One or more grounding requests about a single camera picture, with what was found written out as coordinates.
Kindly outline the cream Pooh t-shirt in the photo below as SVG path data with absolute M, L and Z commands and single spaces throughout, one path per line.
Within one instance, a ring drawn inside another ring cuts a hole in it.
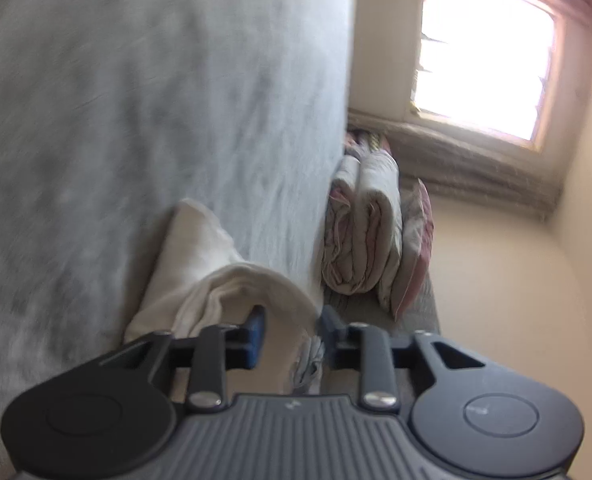
M 279 272 L 245 261 L 207 207 L 177 204 L 153 276 L 124 339 L 154 330 L 195 337 L 211 325 L 244 322 L 255 306 L 266 310 L 258 365 L 231 372 L 226 391 L 317 394 L 323 344 L 314 329 L 320 310 Z

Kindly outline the folded grey pink duvet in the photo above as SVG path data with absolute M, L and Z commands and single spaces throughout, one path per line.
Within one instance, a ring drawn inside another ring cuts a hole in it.
M 345 155 L 331 182 L 322 275 L 343 295 L 374 289 L 389 302 L 402 253 L 399 170 L 385 151 Z

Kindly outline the pink grey pillow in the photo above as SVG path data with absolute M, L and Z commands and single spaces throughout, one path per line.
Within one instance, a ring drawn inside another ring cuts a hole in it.
M 401 246 L 398 266 L 381 298 L 390 316 L 397 321 L 421 290 L 432 258 L 434 215 L 424 182 L 416 180 L 401 203 Z

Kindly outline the grey window curtain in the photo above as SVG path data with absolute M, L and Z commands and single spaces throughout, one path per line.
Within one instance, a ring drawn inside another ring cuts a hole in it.
M 351 131 L 382 134 L 399 164 L 400 180 L 422 180 L 433 194 L 540 220 L 554 213 L 561 180 L 538 174 L 508 155 L 451 139 L 429 128 L 391 122 L 351 110 Z

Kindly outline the grey bed sheet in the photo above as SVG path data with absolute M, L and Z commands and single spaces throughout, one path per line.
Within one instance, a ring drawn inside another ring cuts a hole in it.
M 182 198 L 320 297 L 353 22 L 354 0 L 0 0 L 0 417 L 118 346 Z

